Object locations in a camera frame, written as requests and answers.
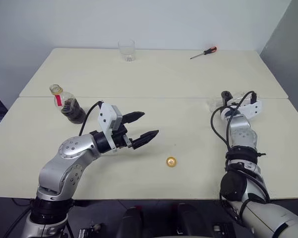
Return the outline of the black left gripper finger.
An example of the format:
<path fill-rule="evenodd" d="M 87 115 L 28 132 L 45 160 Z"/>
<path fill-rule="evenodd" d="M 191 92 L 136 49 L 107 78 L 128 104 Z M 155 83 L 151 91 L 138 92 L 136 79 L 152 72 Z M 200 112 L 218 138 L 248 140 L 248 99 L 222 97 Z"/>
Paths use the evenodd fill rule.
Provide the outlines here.
<path fill-rule="evenodd" d="M 144 116 L 144 112 L 131 112 L 122 116 L 121 124 L 132 123 Z"/>
<path fill-rule="evenodd" d="M 132 148 L 138 149 L 145 144 L 149 143 L 154 137 L 157 136 L 159 130 L 153 130 L 142 134 L 138 139 L 132 141 Z"/>

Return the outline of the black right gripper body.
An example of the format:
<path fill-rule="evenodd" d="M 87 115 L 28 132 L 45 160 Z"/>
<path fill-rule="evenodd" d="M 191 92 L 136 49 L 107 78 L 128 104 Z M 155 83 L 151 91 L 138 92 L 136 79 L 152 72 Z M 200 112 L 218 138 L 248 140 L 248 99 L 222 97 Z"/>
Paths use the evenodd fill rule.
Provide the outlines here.
<path fill-rule="evenodd" d="M 233 99 L 232 94 L 229 91 L 222 91 L 221 92 L 221 97 L 222 97 L 222 105 L 224 107 L 230 106 L 228 103 L 231 99 Z"/>

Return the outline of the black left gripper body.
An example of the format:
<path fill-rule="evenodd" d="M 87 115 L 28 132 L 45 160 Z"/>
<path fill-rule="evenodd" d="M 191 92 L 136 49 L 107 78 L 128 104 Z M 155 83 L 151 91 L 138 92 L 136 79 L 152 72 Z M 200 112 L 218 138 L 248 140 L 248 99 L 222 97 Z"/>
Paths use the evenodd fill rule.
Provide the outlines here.
<path fill-rule="evenodd" d="M 117 130 L 112 131 L 112 139 L 116 148 L 133 148 L 133 141 L 127 136 L 126 127 L 121 124 Z"/>

